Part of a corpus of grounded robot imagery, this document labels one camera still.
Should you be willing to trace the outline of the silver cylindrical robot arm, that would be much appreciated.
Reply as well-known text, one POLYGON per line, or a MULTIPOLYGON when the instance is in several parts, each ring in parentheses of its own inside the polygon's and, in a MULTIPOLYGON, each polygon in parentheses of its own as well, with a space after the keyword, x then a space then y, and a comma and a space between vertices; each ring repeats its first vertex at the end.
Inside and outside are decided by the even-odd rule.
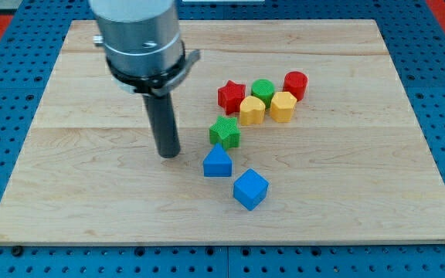
POLYGON ((164 97, 200 59, 187 54, 173 0, 89 0, 112 75, 137 93, 164 97))

